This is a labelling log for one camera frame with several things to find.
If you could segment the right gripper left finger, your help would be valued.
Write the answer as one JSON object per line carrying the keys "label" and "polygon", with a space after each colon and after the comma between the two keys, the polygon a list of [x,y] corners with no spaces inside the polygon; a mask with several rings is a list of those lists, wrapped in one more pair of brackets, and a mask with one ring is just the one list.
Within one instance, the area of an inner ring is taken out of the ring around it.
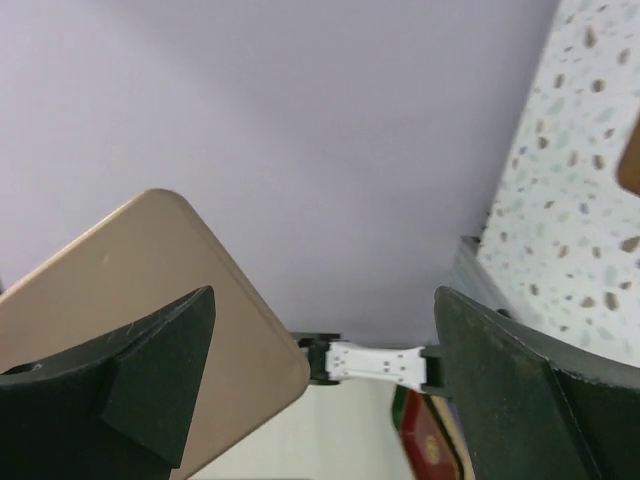
{"label": "right gripper left finger", "polygon": [[1,375],[4,479],[167,479],[213,337],[214,290]]}

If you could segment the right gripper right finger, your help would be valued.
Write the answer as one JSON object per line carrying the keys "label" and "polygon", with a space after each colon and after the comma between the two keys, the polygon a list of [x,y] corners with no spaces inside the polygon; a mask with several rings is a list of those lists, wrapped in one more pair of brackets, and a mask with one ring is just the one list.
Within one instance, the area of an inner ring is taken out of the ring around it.
{"label": "right gripper right finger", "polygon": [[445,390],[478,479],[636,479],[639,370],[435,293]]}

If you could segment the gold tin lid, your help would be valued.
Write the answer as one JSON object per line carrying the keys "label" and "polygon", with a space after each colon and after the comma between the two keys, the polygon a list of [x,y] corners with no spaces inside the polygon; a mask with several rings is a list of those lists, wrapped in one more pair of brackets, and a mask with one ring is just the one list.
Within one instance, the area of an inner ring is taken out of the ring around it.
{"label": "gold tin lid", "polygon": [[214,290],[216,318],[179,468],[187,479],[296,401],[309,365],[181,195],[146,191],[1,297],[1,375]]}

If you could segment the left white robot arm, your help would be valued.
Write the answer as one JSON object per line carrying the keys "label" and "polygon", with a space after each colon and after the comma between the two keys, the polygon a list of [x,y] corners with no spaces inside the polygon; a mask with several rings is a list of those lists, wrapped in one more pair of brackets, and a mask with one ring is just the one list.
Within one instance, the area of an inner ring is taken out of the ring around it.
{"label": "left white robot arm", "polygon": [[392,383],[420,394],[448,398],[443,351],[438,345],[373,348],[346,341],[339,334],[294,332],[306,352],[312,385],[337,385],[354,379]]}

